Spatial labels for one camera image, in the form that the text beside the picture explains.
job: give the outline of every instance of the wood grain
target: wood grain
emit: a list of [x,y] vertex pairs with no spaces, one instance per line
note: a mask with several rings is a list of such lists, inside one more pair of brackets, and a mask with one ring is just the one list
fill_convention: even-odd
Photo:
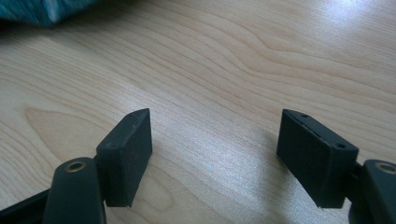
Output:
[[393,1],[105,1],[0,34],[0,209],[50,187],[127,113],[154,153],[109,223],[347,223],[276,157],[282,108],[396,162]]

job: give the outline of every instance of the dark teal object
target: dark teal object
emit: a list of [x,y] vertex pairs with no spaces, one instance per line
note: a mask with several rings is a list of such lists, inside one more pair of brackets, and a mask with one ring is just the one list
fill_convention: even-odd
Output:
[[50,26],[98,0],[0,0],[0,19]]

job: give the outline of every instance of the wood grain pattern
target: wood grain pattern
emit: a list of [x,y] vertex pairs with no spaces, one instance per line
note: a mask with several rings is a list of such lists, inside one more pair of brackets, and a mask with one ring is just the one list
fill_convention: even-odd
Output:
[[109,223],[347,223],[276,158],[282,108],[396,162],[393,1],[105,1],[0,34],[0,209],[50,186],[127,113],[154,153]]

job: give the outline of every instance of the teal fabric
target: teal fabric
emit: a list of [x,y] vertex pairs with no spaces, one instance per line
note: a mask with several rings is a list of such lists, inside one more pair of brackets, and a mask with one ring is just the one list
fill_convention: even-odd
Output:
[[98,0],[0,0],[0,18],[37,25],[52,25]]

